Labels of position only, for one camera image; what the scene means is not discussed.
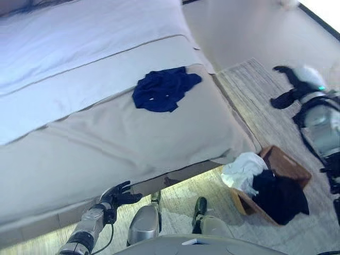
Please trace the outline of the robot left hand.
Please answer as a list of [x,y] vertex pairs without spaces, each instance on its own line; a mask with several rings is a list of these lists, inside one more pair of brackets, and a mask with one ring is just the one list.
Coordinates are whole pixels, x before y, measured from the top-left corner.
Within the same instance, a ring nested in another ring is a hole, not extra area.
[[122,205],[130,205],[139,202],[143,195],[131,193],[131,181],[125,181],[106,190],[100,197],[100,204],[108,204],[111,209],[117,209]]

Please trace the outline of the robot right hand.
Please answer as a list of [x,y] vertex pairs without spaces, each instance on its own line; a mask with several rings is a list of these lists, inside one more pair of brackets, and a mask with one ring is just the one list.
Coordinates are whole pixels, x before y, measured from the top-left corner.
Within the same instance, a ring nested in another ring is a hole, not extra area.
[[305,97],[324,96],[326,94],[326,83],[320,73],[308,66],[290,68],[289,66],[275,66],[274,71],[286,75],[289,83],[293,86],[291,90],[270,100],[273,108],[284,109],[291,106],[296,100],[306,103]]

